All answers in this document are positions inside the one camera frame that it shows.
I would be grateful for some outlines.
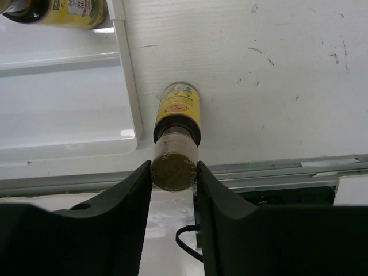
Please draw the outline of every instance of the gold lid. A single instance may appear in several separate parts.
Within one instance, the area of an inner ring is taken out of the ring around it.
[[[197,178],[198,148],[191,137],[183,133],[163,135],[155,144],[151,164],[154,184],[165,191],[182,191]]]

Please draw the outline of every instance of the wire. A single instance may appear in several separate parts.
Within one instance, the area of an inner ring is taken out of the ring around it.
[[[184,232],[190,232],[190,231],[199,231],[200,226],[197,225],[187,225],[183,228],[180,228],[177,230],[177,234],[175,235],[175,241],[180,246],[181,249],[183,249],[185,252],[187,252],[190,256],[196,258],[198,261],[203,263],[203,256],[199,254],[196,250],[190,248],[187,246],[180,238],[179,235]]]

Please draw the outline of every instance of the yellow bottle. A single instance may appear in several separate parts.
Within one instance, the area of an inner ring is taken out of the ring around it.
[[[105,0],[4,0],[0,13],[23,24],[93,29],[104,21],[107,7]]]
[[[165,191],[182,191],[197,178],[201,141],[200,96],[185,82],[169,85],[160,101],[154,129],[151,177]]]

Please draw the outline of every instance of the white shelf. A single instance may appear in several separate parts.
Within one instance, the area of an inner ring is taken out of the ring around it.
[[[96,30],[0,17],[0,164],[136,148],[143,127],[124,17],[115,7],[109,3],[113,20]]]

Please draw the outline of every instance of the screw hole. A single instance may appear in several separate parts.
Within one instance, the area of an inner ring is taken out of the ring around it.
[[[91,207],[90,204],[88,204],[88,203],[81,203],[81,204],[77,204],[77,205],[73,206],[71,208],[71,210],[86,210],[89,207]]]

